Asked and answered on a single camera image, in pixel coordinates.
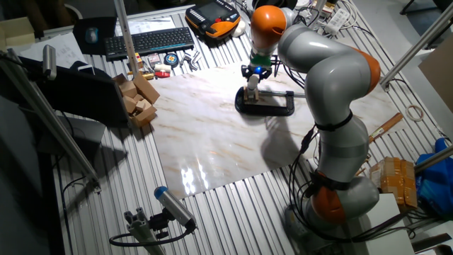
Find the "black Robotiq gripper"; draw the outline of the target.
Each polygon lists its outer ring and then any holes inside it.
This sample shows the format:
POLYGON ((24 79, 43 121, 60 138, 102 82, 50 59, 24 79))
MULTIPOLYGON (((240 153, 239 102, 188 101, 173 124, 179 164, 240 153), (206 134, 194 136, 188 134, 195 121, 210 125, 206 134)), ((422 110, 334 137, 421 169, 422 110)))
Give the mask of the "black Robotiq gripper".
POLYGON ((267 66, 249 64, 241 66, 242 77, 249 78, 252 74, 257 74, 261 79, 267 79, 272 74, 272 69, 267 66))

